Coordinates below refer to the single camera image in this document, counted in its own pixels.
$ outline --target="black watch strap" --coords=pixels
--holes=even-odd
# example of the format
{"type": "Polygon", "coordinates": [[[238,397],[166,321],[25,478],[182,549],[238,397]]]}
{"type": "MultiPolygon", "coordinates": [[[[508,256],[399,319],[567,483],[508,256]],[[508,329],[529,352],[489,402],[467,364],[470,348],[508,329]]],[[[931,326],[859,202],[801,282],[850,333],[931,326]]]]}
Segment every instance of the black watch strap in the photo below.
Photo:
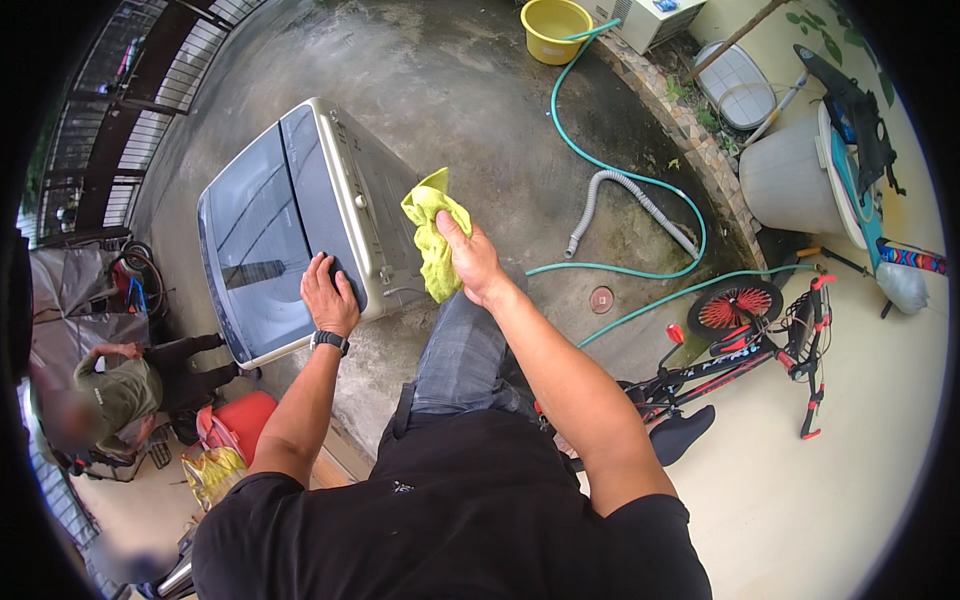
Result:
{"type": "Polygon", "coordinates": [[[317,349],[317,345],[319,344],[336,346],[343,353],[343,356],[347,356],[347,352],[350,350],[350,342],[336,333],[330,333],[329,331],[314,331],[313,337],[310,338],[310,351],[313,352],[313,350],[317,349]]]}

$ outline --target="black and red bicycle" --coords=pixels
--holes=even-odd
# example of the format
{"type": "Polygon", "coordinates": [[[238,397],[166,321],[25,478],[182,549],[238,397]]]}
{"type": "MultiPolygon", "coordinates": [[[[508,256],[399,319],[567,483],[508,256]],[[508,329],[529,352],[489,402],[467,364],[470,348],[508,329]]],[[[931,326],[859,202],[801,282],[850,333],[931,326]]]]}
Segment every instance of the black and red bicycle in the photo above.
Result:
{"type": "MultiPolygon", "coordinates": [[[[657,375],[646,381],[620,381],[620,386],[643,416],[646,424],[661,421],[650,431],[650,441],[657,458],[665,467],[672,465],[713,424],[716,416],[709,404],[690,417],[681,407],[704,394],[726,385],[772,358],[779,360],[794,381],[806,381],[810,399],[801,426],[800,437],[813,438],[820,429],[813,429],[813,419],[824,398],[823,377],[817,371],[829,347],[830,306],[827,283],[834,276],[817,276],[810,281],[809,291],[790,304],[782,319],[780,289],[757,277],[732,277],[707,288],[687,313],[687,326],[697,336],[709,340],[712,360],[685,369],[663,366],[684,344],[679,326],[667,327],[667,336],[676,344],[660,360],[657,375]],[[769,334],[786,333],[787,341],[778,346],[769,334]],[[708,380],[686,392],[686,384],[708,380]]],[[[579,460],[574,467],[582,468],[579,460]]]]}

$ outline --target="green shirt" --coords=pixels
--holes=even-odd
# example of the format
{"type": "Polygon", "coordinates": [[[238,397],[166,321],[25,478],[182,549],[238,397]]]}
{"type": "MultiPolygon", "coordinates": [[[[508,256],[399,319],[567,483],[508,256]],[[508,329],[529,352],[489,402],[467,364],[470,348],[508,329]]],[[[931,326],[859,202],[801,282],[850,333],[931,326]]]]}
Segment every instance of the green shirt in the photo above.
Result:
{"type": "Polygon", "coordinates": [[[96,432],[97,445],[108,451],[122,451],[126,446],[116,432],[129,423],[156,412],[163,398],[160,376],[147,361],[128,360],[106,372],[93,370],[96,359],[89,354],[73,371],[77,389],[87,392],[102,419],[96,432]]]}

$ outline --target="yellow bucket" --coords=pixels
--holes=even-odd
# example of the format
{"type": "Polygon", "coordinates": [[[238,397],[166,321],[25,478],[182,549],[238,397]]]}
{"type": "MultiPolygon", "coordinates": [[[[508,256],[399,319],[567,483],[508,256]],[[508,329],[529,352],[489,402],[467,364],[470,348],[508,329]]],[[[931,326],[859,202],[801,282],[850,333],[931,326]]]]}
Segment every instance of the yellow bucket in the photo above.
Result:
{"type": "Polygon", "coordinates": [[[561,37],[593,29],[589,12],[569,0],[531,0],[520,11],[520,21],[527,30],[527,50],[547,64],[567,64],[586,41],[585,37],[561,41],[561,37]]]}

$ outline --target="gray drain hose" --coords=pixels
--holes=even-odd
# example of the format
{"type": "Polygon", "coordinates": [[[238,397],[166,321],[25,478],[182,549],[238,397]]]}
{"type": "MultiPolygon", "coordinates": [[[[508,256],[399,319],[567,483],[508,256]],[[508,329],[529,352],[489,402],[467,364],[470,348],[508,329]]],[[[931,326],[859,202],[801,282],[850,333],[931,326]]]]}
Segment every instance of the gray drain hose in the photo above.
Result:
{"type": "Polygon", "coordinates": [[[662,212],[660,212],[660,209],[650,202],[650,199],[647,198],[647,195],[644,194],[635,183],[623,175],[620,175],[616,171],[607,170],[598,171],[596,175],[593,176],[593,179],[590,180],[590,186],[587,190],[587,207],[584,208],[584,216],[580,219],[580,223],[578,223],[577,227],[574,228],[572,233],[570,233],[570,245],[567,246],[566,250],[564,251],[565,258],[573,258],[573,254],[577,251],[577,246],[580,244],[580,237],[587,230],[590,221],[593,219],[593,210],[597,206],[597,188],[600,187],[600,181],[603,180],[614,180],[630,190],[630,193],[640,201],[640,205],[650,213],[650,216],[654,218],[654,221],[666,229],[667,233],[673,236],[673,239],[677,240],[677,242],[684,247],[684,250],[693,256],[694,260],[700,257],[700,254],[697,252],[697,248],[693,245],[693,242],[688,240],[686,236],[683,235],[679,229],[677,229],[677,226],[671,223],[670,220],[667,219],[662,212]]]}

